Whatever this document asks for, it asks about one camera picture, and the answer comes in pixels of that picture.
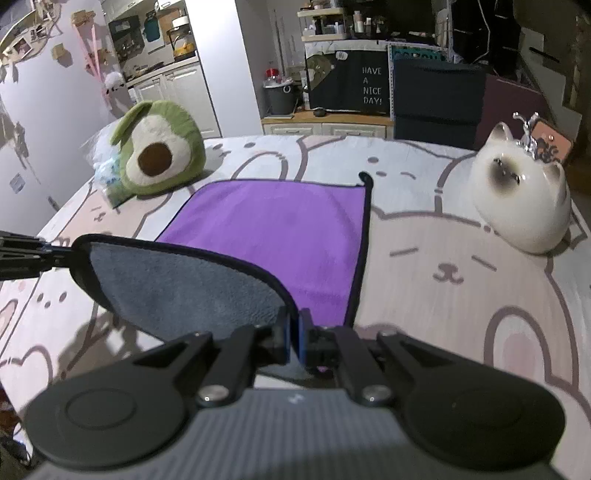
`wooden countertop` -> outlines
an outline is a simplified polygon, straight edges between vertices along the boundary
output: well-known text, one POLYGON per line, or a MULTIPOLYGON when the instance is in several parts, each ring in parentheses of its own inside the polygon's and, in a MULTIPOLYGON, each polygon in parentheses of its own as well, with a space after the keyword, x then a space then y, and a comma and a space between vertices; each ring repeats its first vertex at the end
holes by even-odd
POLYGON ((364 115, 362 113, 327 113, 326 116, 314 116, 314 112, 304 110, 296 112, 293 118, 265 117, 263 125, 275 124, 364 124, 391 127, 394 122, 385 115, 364 115))

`avocado plush toy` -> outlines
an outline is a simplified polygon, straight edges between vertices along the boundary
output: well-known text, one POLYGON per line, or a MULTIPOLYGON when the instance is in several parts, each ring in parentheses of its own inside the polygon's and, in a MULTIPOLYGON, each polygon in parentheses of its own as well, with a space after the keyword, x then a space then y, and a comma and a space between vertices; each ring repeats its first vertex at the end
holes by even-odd
POLYGON ((195 121, 167 100, 140 102, 119 122, 111 145, 121 143, 121 182, 137 195, 187 183, 203 171, 205 147, 195 121))

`sticker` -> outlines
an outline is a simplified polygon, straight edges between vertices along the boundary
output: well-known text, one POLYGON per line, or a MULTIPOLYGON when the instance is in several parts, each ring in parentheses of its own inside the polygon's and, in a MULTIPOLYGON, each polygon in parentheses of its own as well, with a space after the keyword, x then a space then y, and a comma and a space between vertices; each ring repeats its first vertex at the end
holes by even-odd
POLYGON ((47 197, 47 201, 49 202, 49 205, 51 205, 56 212, 60 211, 60 206, 57 204, 57 202, 54 199, 52 199, 51 197, 47 197))
POLYGON ((25 186, 25 181, 22 179, 21 174, 17 173, 15 177, 10 181, 10 188, 14 193, 20 192, 25 186))

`white cabinet door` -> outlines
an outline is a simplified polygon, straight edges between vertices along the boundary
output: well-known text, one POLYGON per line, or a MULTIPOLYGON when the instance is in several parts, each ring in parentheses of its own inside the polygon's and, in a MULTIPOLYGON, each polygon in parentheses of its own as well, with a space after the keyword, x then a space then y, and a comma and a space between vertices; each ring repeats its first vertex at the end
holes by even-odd
POLYGON ((168 100, 162 75, 138 83, 134 89, 138 100, 168 100))
POLYGON ((105 14, 105 24, 109 25, 115 19, 115 0, 105 0, 101 3, 103 13, 105 14))
POLYGON ((322 133, 324 135, 386 138, 386 127, 383 125, 322 124, 322 133))
POLYGON ((113 2, 113 19, 122 17, 127 10, 137 5, 141 0, 111 0, 113 2))
POLYGON ((209 98, 201 64, 165 74, 168 99, 182 106, 195 120, 203 138, 220 136, 212 101, 209 98))
POLYGON ((266 124, 265 135, 322 135, 321 124, 266 124))

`purple microfiber towel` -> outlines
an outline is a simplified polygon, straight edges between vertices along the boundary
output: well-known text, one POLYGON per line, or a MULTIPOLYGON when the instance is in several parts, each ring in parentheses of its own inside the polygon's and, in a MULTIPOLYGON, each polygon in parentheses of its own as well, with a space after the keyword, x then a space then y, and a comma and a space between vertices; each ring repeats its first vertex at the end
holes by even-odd
POLYGON ((367 254, 372 181, 205 185, 157 241, 217 252, 276 276, 318 326, 352 325, 367 254))

